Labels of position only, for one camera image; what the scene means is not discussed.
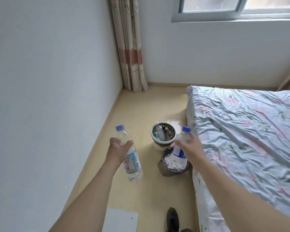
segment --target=window pane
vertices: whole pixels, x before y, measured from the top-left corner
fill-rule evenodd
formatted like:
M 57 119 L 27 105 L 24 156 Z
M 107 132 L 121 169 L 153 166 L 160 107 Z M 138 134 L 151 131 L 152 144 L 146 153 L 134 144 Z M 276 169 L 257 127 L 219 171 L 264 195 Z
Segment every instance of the window pane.
M 235 10 L 239 0 L 184 0 L 183 12 Z
M 290 8 L 290 0 L 248 0 L 245 9 Z

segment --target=white rim of trash can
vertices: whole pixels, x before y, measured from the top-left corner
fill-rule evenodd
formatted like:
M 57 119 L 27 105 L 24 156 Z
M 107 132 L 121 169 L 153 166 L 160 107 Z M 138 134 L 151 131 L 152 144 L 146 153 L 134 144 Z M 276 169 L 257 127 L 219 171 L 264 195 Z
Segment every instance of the white rim of trash can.
M 177 136 L 177 132 L 176 132 L 175 127 L 174 127 L 172 124 L 168 123 L 168 122 L 159 122 L 159 124 L 168 124 L 168 125 L 170 125 L 170 126 L 175 130 L 175 135 L 174 135 L 174 137 L 173 137 L 171 140 L 167 141 L 167 142 L 159 141 L 159 140 L 158 140 L 157 138 L 155 138 L 154 135 L 152 134 L 152 130 L 153 130 L 154 127 L 156 126 L 156 124 L 154 124 L 154 125 L 152 126 L 151 130 L 150 130 L 151 138 L 152 138 L 155 142 L 160 143 L 160 144 L 170 144 L 170 143 L 174 142 L 174 140 L 175 140 L 175 138 L 176 138 L 176 136 Z

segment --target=bed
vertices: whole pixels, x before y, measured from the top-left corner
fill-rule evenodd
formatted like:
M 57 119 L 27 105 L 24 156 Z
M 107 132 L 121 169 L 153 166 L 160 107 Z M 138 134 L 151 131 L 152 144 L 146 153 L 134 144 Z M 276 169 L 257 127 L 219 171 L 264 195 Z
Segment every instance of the bed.
M 290 216 L 290 91 L 187 88 L 188 126 L 207 158 L 248 191 Z M 227 232 L 193 170 L 201 232 Z

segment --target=window frame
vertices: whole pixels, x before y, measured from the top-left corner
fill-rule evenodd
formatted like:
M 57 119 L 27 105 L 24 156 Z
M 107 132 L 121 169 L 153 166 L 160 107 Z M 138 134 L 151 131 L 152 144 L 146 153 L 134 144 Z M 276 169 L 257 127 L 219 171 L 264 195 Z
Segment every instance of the window frame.
M 172 22 L 219 22 L 238 20 L 290 20 L 290 8 L 248 9 L 248 0 L 239 0 L 235 10 L 183 12 L 184 0 L 174 0 Z

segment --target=person's right arm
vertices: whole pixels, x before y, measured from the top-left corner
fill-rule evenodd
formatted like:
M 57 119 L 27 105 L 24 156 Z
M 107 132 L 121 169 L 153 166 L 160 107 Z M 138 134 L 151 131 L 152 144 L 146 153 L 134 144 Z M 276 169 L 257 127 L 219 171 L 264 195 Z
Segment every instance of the person's right arm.
M 221 172 L 206 158 L 200 139 L 190 136 L 188 144 L 175 144 L 203 177 L 231 232 L 290 232 L 290 217 Z

